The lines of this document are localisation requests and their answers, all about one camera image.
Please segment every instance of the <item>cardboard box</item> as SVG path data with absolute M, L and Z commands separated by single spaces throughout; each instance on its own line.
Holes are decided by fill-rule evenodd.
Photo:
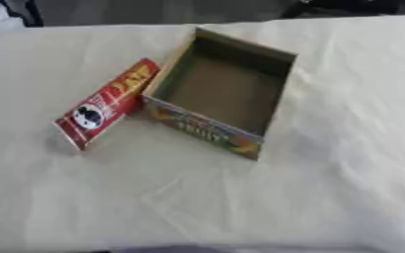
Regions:
M 295 55 L 196 29 L 143 93 L 163 124 L 257 159 Z

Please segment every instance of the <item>box side panel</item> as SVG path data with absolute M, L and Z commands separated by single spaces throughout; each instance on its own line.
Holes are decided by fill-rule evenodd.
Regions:
M 250 159 L 258 159 L 263 140 L 231 127 L 223 127 L 180 108 L 144 97 L 146 110 L 162 124 L 203 139 Z

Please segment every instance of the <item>white table surface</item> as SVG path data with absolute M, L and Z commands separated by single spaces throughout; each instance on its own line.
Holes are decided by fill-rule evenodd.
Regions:
M 405 252 L 405 16 L 207 25 L 299 53 L 258 162 L 144 117 L 84 155 L 50 122 L 193 28 L 0 33 L 0 249 L 163 243 Z

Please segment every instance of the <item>pringles can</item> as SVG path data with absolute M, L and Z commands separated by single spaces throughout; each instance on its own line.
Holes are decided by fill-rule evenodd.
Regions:
M 78 150 L 85 150 L 104 130 L 141 107 L 140 93 L 158 71 L 153 61 L 140 59 L 53 124 Z

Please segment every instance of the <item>red pringles can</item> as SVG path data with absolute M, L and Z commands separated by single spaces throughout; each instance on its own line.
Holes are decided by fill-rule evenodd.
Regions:
M 140 108 L 140 93 L 158 71 L 153 61 L 143 58 L 53 123 L 83 151 L 105 129 Z

